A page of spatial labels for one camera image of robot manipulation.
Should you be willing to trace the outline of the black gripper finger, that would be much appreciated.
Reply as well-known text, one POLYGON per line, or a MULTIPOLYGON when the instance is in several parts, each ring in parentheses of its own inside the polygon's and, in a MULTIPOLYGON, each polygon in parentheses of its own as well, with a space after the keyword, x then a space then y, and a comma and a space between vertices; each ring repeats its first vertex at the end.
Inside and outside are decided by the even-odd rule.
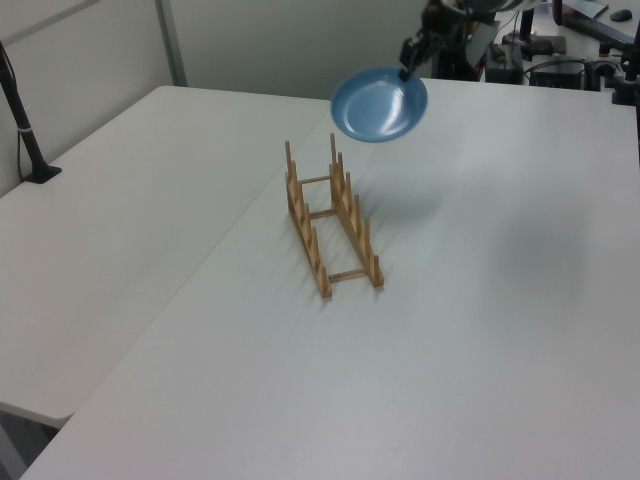
POLYGON ((415 68, 418 69, 432 61, 442 47, 442 37, 435 34, 424 35, 418 42, 415 68))
POLYGON ((399 78, 407 81, 416 69, 418 58, 418 42, 415 38, 407 38, 401 47, 399 62, 402 65, 399 71, 399 78))

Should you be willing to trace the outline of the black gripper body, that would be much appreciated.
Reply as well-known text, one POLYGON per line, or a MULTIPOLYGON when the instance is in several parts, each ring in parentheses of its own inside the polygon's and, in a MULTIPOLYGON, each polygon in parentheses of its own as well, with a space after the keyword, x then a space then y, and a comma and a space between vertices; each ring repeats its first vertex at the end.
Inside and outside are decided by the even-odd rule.
POLYGON ((431 0, 421 13, 419 38, 430 34, 442 37, 442 47, 454 49, 464 45, 463 24, 469 9, 465 1, 431 0))

